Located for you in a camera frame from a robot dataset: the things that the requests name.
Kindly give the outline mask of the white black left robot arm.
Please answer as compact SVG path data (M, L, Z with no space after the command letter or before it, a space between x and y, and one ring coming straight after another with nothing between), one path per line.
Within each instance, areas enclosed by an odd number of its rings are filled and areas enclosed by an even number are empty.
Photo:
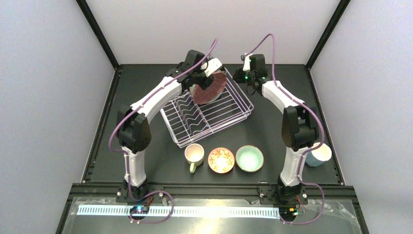
M214 73L222 66L219 59L190 50L186 59L168 70L151 92L129 107L119 108L117 126L110 140L118 138L120 152L125 159L124 181L118 192L121 201L139 201L148 193L145 150L151 142L150 122L153 117L190 87L198 85L206 90L214 81Z

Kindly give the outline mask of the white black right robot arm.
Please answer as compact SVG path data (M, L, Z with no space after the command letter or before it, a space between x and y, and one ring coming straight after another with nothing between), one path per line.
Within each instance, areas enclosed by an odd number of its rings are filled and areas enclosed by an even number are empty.
M286 155L272 195L285 204L301 193L304 161L320 136L320 121L315 110L286 90L280 81L269 77L263 54L245 54L241 60L244 64L232 79L252 87L254 93L271 101L282 113L281 135Z

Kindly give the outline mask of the white wire dish rack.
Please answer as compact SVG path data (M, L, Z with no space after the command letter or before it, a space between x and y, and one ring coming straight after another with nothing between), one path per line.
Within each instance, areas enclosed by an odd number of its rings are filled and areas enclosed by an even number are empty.
M160 113L173 142L180 148L195 143L249 117L254 105L224 69L226 86L208 104L194 103L189 91L169 101Z

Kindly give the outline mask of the pink dotted plate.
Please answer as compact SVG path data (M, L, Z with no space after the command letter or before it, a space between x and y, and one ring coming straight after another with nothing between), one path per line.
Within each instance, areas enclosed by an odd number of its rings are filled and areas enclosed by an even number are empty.
M213 74L212 84L203 90L199 85L194 85L190 89L193 102L197 105L204 105L214 102L224 91L226 86L226 74L223 72L216 72Z

